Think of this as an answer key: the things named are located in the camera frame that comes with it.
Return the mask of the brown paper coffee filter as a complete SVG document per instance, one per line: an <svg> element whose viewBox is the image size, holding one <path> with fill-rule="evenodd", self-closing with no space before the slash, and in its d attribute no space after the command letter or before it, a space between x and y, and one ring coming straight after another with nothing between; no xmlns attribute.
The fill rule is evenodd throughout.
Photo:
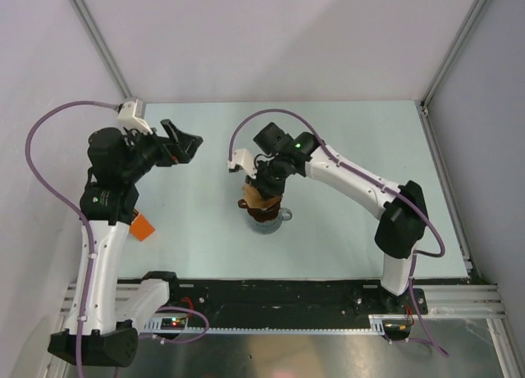
<svg viewBox="0 0 525 378"><path fill-rule="evenodd" d="M242 190L244 193L243 200L247 208L250 209L267 210L282 200L281 195L273 198L263 198L259 191L250 184L244 184Z"/></svg>

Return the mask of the amber glass coffee dripper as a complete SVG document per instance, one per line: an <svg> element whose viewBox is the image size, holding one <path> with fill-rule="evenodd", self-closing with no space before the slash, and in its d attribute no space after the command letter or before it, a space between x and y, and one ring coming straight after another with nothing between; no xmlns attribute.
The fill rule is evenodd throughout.
<svg viewBox="0 0 525 378"><path fill-rule="evenodd" d="M269 206L265 208L251 208L244 199L240 199L237 204L240 209L247 211L256 222L263 223L275 220L281 209L282 197L268 199L263 203L268 203Z"/></svg>

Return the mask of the clear glass pitcher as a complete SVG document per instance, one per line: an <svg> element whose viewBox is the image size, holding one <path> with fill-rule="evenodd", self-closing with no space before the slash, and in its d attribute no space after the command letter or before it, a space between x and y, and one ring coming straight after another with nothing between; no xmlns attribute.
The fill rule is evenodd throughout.
<svg viewBox="0 0 525 378"><path fill-rule="evenodd" d="M258 234L269 235L278 231L282 224L290 221L293 218L293 213L288 208L281 208L277 217L267 221L256 221L251 216L248 219L249 227Z"/></svg>

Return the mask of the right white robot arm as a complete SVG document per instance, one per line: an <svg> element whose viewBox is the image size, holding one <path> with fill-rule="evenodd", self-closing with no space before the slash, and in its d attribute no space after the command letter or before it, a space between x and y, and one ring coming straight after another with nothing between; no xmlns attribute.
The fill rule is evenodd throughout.
<svg viewBox="0 0 525 378"><path fill-rule="evenodd" d="M360 166L345 162L313 134L303 132L292 138L273 122L253 141L264 158L254 158L253 174L245 179L244 201L252 218L258 222L276 218L285 183L292 175L332 187L378 220L374 242L384 257L379 303L390 313L406 307L415 247L427 227L421 186L413 181L384 182Z"/></svg>

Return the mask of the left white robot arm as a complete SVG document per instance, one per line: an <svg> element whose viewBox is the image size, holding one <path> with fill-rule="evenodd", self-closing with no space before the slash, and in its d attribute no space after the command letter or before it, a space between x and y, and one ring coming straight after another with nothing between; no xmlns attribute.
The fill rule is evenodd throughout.
<svg viewBox="0 0 525 378"><path fill-rule="evenodd" d="M91 167L80 198L82 254L79 278L64 328L51 336L48 351L77 367L128 367L139 333L161 308L176 310L182 300L173 273L141 281L116 307L118 267L135 218L138 181L153 167L188 164L203 138L165 119L165 135L107 127L88 139Z"/></svg>

